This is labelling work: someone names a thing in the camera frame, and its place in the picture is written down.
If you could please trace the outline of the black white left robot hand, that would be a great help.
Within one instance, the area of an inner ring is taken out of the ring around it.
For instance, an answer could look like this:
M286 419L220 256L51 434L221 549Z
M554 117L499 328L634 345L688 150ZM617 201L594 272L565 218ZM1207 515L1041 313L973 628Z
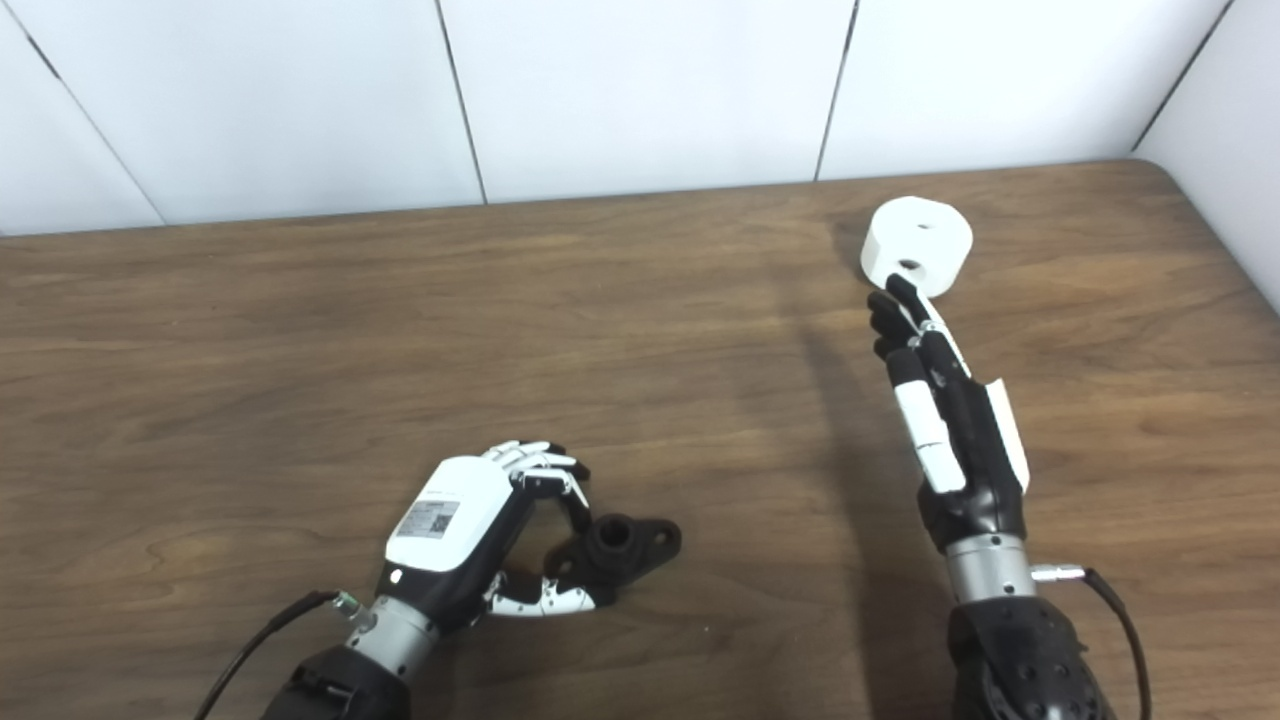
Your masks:
M375 596L407 605L440 635L488 614L547 618L605 606L590 589L503 569L540 500L558 501L572 530L590 527L589 478L581 461L548 441L512 439L448 457L390 533Z

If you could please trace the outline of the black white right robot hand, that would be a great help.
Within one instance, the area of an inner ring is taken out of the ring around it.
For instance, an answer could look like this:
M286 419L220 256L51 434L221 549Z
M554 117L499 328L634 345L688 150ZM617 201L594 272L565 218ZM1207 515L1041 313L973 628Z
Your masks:
M916 506L932 544L1028 536L1030 482L1004 379L978 380L932 301L909 278L887 277L867 299L873 350L923 471Z

